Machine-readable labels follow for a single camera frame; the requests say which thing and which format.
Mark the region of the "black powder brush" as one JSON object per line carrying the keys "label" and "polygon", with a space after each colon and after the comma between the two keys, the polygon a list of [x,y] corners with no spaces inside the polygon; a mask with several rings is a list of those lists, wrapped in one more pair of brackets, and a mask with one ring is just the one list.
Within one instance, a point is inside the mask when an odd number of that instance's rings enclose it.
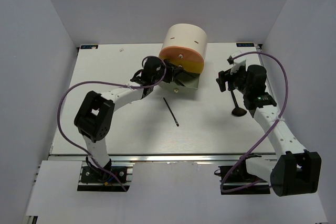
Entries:
{"label": "black powder brush", "polygon": [[174,79],[174,82],[175,82],[177,85],[179,85],[179,86],[182,86],[182,87],[185,86],[185,84],[184,84],[179,78],[175,78],[175,79]]}

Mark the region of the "grey green organizer drawer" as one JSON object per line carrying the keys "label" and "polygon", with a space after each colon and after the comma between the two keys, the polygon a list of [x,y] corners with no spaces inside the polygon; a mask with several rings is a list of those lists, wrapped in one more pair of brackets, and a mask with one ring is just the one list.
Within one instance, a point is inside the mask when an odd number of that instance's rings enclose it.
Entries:
{"label": "grey green organizer drawer", "polygon": [[182,72],[170,83],[161,82],[159,87],[172,94],[194,94],[199,86],[199,73]]}

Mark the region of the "yellow organizer drawer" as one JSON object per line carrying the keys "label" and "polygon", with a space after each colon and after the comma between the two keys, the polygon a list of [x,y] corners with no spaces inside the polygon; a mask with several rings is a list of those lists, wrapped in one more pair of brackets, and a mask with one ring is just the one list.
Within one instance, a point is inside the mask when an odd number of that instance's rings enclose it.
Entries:
{"label": "yellow organizer drawer", "polygon": [[171,64],[181,66],[185,71],[195,74],[201,74],[204,69],[204,62],[185,60],[184,58],[170,58]]}

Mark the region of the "orange organizer drawer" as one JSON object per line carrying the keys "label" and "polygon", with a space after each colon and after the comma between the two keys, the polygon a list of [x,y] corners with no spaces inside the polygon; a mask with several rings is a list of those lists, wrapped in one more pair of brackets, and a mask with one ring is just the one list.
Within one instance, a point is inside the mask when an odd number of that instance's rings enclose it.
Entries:
{"label": "orange organizer drawer", "polygon": [[182,59],[184,61],[191,61],[197,63],[203,63],[204,59],[202,55],[192,48],[168,46],[161,49],[159,53],[161,59]]}

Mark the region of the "black fan makeup brush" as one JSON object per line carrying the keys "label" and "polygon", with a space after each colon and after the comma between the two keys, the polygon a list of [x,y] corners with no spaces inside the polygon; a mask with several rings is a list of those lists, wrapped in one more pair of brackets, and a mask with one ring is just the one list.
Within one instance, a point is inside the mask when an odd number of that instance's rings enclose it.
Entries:
{"label": "black fan makeup brush", "polygon": [[233,103],[234,103],[234,106],[235,106],[232,110],[232,115],[235,116],[235,117],[242,117],[242,116],[246,115],[247,111],[245,109],[241,108],[238,105],[238,102],[237,102],[237,99],[235,97],[235,94],[234,94],[233,90],[231,90],[230,93],[231,93]]}

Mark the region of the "cream cylindrical makeup organizer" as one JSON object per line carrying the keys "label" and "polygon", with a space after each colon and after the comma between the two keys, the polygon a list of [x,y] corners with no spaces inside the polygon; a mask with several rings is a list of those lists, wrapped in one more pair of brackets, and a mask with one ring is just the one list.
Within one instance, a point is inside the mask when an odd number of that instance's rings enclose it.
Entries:
{"label": "cream cylindrical makeup organizer", "polygon": [[161,50],[170,47],[191,49],[205,59],[207,34],[192,24],[175,24],[168,29]]}

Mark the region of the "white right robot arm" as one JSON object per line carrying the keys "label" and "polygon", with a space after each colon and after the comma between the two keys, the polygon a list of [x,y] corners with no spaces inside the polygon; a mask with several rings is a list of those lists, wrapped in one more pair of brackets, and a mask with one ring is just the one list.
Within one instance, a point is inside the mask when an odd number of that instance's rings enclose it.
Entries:
{"label": "white right robot arm", "polygon": [[280,119],[274,98],[266,91],[267,71],[263,66],[232,67],[220,71],[216,79],[220,91],[238,90],[244,106],[265,132],[277,156],[276,162],[249,151],[234,165],[222,181],[240,178],[248,186],[267,182],[277,196],[315,193],[318,189],[322,159],[308,151]]}

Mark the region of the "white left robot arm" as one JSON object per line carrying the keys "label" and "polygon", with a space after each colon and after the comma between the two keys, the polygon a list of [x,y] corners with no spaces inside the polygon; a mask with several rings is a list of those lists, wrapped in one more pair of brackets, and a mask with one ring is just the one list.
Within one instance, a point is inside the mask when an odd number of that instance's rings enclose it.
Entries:
{"label": "white left robot arm", "polygon": [[107,152],[106,136],[110,130],[114,112],[132,102],[144,99],[160,82],[180,84],[177,76],[183,73],[181,65],[174,65],[170,60],[161,60],[148,56],[127,84],[116,89],[86,94],[74,124],[86,143],[88,165],[94,166],[93,176],[101,182],[110,178],[111,160]]}

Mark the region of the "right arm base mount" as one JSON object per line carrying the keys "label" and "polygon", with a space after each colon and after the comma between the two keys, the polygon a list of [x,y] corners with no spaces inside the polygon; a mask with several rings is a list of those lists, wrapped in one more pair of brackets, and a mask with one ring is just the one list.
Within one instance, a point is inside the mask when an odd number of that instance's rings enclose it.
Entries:
{"label": "right arm base mount", "polygon": [[221,195],[270,195],[271,188],[267,181],[261,180],[252,186],[235,190],[260,180],[255,175],[248,174],[246,171],[245,161],[239,164],[228,176],[223,185],[221,185],[227,172],[237,163],[239,156],[226,156],[226,159],[217,160],[217,167],[214,175],[219,178]]}

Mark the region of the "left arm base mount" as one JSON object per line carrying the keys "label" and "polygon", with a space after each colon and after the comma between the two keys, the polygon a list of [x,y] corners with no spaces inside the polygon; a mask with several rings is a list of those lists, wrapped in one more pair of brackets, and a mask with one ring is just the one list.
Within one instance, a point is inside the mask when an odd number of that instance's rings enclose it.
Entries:
{"label": "left arm base mount", "polygon": [[133,168],[131,166],[113,166],[109,161],[104,167],[110,172],[99,169],[86,157],[78,179],[77,191],[88,192],[122,192],[129,190]]}

